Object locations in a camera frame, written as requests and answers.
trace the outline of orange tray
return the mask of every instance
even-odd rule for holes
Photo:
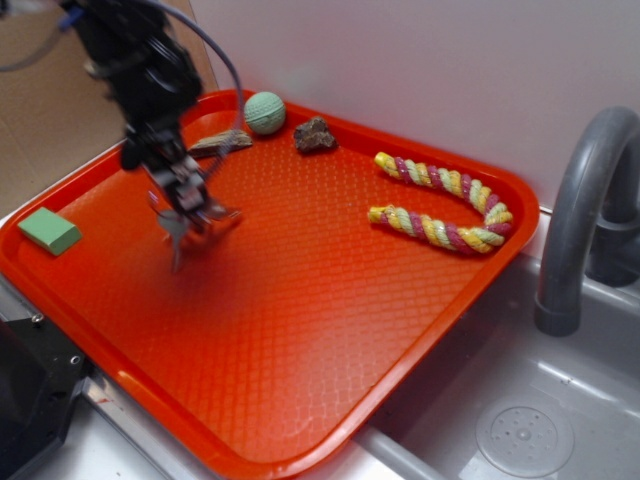
[[[204,97],[187,145],[226,130],[235,95]],[[19,211],[0,231],[0,269],[87,355],[212,470],[294,476],[367,420],[532,236],[538,201],[514,175],[324,115],[340,147],[302,156],[284,128],[232,153],[209,190],[243,220],[171,248],[151,183],[119,149]],[[515,228],[488,256],[449,253],[372,226],[394,203],[460,226],[481,216],[449,194],[386,176],[375,154],[468,173],[508,205]],[[44,206],[83,239],[60,257],[17,224]]]

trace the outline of sink drain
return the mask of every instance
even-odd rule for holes
[[[535,398],[509,397],[478,419],[478,447],[509,475],[535,478],[559,470],[573,452],[573,431],[563,414]]]

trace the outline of green ball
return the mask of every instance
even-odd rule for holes
[[[260,135],[277,132],[284,125],[285,118],[284,102],[275,93],[256,93],[244,105],[244,121]]]

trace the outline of metal sink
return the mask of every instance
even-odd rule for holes
[[[586,280],[580,329],[551,337],[538,271],[518,257],[370,425],[451,480],[640,478],[640,303]]]

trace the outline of rope toy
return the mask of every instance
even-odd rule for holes
[[[491,189],[480,180],[455,170],[426,166],[412,160],[393,158],[380,152],[375,163],[393,178],[435,190],[444,190],[466,200],[484,216],[484,226],[462,228],[428,215],[407,212],[400,207],[371,207],[369,221],[388,225],[399,232],[424,240],[436,247],[464,254],[489,253],[504,243],[511,230],[513,215]]]

